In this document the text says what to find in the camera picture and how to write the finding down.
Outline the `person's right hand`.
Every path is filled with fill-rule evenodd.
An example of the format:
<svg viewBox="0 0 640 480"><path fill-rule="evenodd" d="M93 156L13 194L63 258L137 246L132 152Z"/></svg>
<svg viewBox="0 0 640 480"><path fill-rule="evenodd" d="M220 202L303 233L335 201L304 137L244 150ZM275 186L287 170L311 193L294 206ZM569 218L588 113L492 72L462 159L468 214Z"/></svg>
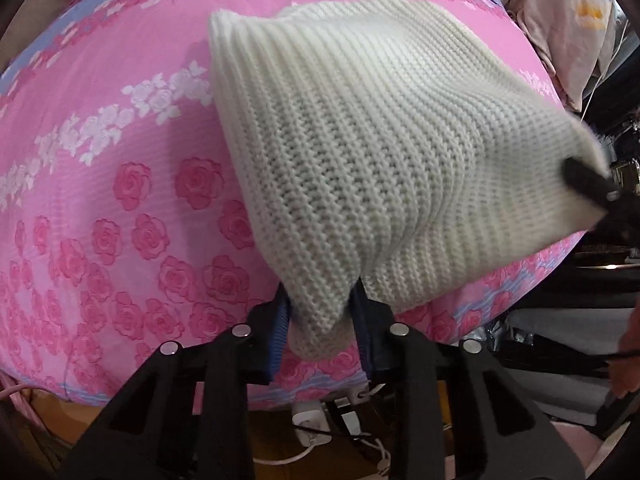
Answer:
<svg viewBox="0 0 640 480"><path fill-rule="evenodd" d="M620 352L639 349L639 332L628 328L624 336L620 338ZM639 358L629 358L626 360L614 361L608 368L610 375L611 389L614 396L619 399L627 393L636 392L640 386L640 363Z"/></svg>

